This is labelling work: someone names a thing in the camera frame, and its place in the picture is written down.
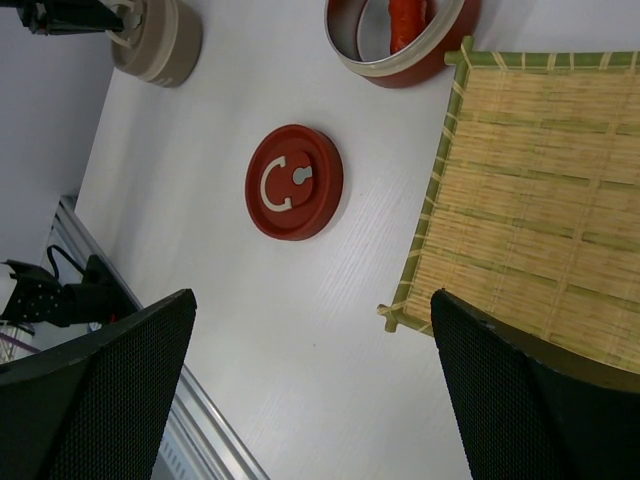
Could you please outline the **red sausage toy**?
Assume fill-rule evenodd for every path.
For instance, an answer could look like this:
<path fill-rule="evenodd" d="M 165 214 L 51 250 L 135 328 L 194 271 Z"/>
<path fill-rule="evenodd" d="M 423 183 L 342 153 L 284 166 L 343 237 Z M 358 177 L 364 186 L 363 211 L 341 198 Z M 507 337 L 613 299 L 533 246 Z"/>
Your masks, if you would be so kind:
<path fill-rule="evenodd" d="M 429 9 L 427 0 L 389 1 L 392 55 L 410 45 L 425 30 L 429 23 Z"/>

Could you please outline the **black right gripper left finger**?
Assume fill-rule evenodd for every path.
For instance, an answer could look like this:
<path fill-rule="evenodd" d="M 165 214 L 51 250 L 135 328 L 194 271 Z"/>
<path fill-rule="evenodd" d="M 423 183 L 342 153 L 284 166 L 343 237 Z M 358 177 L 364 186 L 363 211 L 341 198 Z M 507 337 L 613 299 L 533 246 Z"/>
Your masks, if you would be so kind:
<path fill-rule="evenodd" d="M 183 289 L 3 364 L 2 478 L 150 478 L 195 317 Z"/>

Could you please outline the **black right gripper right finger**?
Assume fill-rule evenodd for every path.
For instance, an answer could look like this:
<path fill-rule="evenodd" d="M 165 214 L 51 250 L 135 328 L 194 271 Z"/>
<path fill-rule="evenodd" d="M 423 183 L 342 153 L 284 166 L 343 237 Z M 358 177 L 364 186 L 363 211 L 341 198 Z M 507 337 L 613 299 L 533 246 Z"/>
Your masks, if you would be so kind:
<path fill-rule="evenodd" d="M 509 326 L 445 290 L 430 306 L 473 478 L 638 478 L 638 374 Z"/>

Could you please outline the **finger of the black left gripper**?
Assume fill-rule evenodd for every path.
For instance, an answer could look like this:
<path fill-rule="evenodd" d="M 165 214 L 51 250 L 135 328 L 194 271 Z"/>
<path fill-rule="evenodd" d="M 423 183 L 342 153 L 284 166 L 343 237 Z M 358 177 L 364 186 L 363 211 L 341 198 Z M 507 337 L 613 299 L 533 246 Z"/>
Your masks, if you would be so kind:
<path fill-rule="evenodd" d="M 34 35 L 122 32 L 123 21 L 98 0 L 15 0 L 22 25 Z"/>

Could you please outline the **red steel lunch box bowl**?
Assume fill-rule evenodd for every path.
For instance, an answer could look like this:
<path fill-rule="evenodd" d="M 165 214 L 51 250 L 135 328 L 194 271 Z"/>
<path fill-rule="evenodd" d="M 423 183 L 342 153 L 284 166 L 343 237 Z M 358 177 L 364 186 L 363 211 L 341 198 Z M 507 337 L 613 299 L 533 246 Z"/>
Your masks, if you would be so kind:
<path fill-rule="evenodd" d="M 406 88 L 446 68 L 478 24 L 482 2 L 349 1 L 325 4 L 329 44 L 352 73 L 384 88 Z"/>

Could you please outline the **red round lid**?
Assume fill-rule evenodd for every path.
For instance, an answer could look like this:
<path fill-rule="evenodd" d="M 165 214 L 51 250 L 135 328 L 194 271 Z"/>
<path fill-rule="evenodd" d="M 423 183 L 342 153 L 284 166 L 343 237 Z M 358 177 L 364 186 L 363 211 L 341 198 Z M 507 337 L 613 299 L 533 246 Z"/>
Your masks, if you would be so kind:
<path fill-rule="evenodd" d="M 333 141 L 307 126 L 284 125 L 254 151 L 245 178 L 246 206 L 265 235 L 306 240 L 328 225 L 343 186 L 343 163 Z"/>

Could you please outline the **taupe round lid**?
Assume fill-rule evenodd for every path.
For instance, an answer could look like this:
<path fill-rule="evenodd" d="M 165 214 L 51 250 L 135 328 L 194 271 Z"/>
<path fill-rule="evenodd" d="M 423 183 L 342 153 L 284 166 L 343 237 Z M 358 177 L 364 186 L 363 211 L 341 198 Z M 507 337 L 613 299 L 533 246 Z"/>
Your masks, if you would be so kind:
<path fill-rule="evenodd" d="M 107 33 L 115 67 L 163 88 L 182 85 L 195 68 L 202 45 L 198 13 L 183 1 L 112 1 L 123 23 Z"/>

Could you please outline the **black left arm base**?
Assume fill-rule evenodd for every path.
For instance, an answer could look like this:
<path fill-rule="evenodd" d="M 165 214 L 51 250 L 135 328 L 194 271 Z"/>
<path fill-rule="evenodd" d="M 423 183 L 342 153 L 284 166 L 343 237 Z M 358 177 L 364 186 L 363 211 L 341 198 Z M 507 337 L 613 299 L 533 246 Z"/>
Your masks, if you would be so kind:
<path fill-rule="evenodd" d="M 65 285 L 60 283 L 55 252 L 82 275 L 80 283 Z M 46 310 L 49 323 L 58 327 L 90 323 L 107 325 L 116 323 L 139 310 L 99 255 L 89 255 L 84 267 L 57 245 L 49 246 L 46 249 L 46 256 L 53 269 L 54 278 L 59 284 L 53 296 L 52 306 Z"/>

